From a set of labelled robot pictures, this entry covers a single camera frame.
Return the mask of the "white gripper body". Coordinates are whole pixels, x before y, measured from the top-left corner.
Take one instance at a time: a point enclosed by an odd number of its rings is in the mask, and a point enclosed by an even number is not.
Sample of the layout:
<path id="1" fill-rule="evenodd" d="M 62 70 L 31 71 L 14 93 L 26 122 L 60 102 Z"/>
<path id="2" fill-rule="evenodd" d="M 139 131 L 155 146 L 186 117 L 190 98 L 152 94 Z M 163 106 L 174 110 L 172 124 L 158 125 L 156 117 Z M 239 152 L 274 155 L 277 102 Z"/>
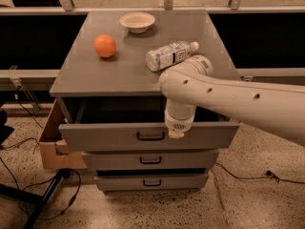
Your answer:
<path id="1" fill-rule="evenodd" d="M 170 131 L 187 132 L 191 129 L 194 120 L 194 113 L 186 116 L 174 116 L 168 110 L 165 111 L 165 124 Z"/>

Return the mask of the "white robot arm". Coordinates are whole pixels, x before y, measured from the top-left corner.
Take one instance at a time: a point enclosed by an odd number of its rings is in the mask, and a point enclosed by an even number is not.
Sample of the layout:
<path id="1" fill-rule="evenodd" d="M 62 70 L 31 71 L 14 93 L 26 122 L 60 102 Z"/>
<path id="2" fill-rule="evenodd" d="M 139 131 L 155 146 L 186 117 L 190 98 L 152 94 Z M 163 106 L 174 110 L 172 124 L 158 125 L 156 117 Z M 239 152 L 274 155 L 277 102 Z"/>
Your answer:
<path id="1" fill-rule="evenodd" d="M 191 129 L 195 109 L 201 107 L 305 145 L 302 86 L 215 78 L 211 62 L 199 55 L 164 71 L 159 88 L 167 98 L 165 123 L 171 138 Z"/>

